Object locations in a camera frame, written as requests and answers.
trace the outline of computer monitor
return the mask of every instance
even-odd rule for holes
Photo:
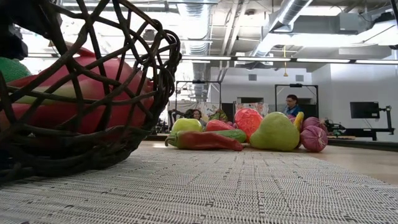
[[[351,118],[353,119],[379,119],[379,102],[350,102]]]

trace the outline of woven mat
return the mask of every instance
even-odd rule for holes
[[[0,223],[398,223],[398,186],[300,153],[144,147],[0,188]]]

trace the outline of red pepper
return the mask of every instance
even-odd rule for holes
[[[235,139],[227,138],[215,133],[199,131],[179,131],[176,135],[169,135],[165,145],[176,146],[179,149],[232,149],[242,151],[243,145]]]
[[[232,129],[234,129],[234,127],[219,120],[211,120],[206,124],[206,131],[224,131]]]

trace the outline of man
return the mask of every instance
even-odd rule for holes
[[[301,111],[301,108],[297,104],[298,98],[296,95],[289,95],[286,97],[286,108],[284,110],[284,114],[297,116],[297,114]]]

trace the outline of chili pepper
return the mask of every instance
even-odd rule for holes
[[[232,149],[242,151],[243,145],[231,138],[221,136],[216,133],[198,131],[179,131],[176,135],[169,135],[165,140],[165,145],[176,146],[179,149]]]

